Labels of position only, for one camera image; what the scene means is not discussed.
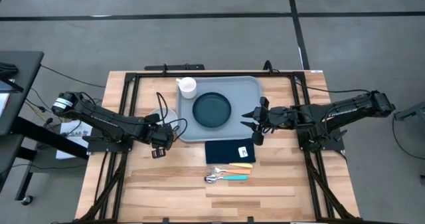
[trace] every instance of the teal handle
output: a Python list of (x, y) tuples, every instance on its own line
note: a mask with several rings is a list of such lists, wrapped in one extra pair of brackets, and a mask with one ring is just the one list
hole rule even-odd
[(224, 180), (247, 180), (248, 175), (232, 175), (232, 176), (224, 176)]

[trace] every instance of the plate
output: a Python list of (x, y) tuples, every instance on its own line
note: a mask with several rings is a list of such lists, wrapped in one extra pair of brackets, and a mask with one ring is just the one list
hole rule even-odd
[(218, 128), (230, 118), (232, 106), (226, 97), (216, 92), (199, 96), (192, 107), (193, 117), (202, 126)]

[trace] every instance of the small white plate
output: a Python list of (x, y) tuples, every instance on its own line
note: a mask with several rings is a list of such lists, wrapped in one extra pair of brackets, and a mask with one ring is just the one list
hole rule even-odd
[[(162, 108), (162, 112), (164, 113), (164, 115), (165, 115), (165, 112), (167, 111), (167, 109), (166, 108)], [(161, 117), (161, 111), (160, 111), (160, 109), (159, 108), (157, 108), (157, 109), (155, 109), (154, 111), (152, 111), (150, 114), (158, 114), (159, 115), (159, 118), (161, 119), (162, 117)], [(174, 121), (174, 120), (176, 120), (177, 119), (177, 115), (176, 115), (176, 113), (172, 110), (172, 109), (168, 109), (168, 114), (166, 115), (166, 117), (165, 117), (165, 123), (168, 123), (168, 122), (171, 122), (171, 121)], [(175, 126), (177, 126), (177, 121), (176, 122), (172, 122), (171, 123), (171, 127), (172, 128), (174, 128)]]

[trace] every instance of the gray plastic tray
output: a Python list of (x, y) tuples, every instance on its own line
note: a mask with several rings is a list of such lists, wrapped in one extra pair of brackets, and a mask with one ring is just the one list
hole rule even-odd
[[(186, 132), (180, 137), (185, 142), (203, 142), (211, 140), (237, 140), (251, 138), (252, 130), (240, 121), (253, 122), (243, 118), (242, 114), (251, 112), (260, 105), (261, 85), (252, 76), (194, 78), (197, 81), (197, 95), (192, 99), (182, 97), (177, 87), (177, 116), (187, 120)], [(232, 106), (232, 114), (228, 121), (218, 128), (207, 128), (200, 125), (193, 117), (192, 107), (202, 94), (217, 92), (225, 96)], [(179, 135), (185, 122), (179, 122)]]

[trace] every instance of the white cup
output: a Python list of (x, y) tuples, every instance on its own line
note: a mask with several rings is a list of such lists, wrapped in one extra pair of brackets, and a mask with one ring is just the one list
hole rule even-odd
[(197, 81), (193, 78), (176, 78), (180, 92), (183, 97), (191, 99), (197, 95)]

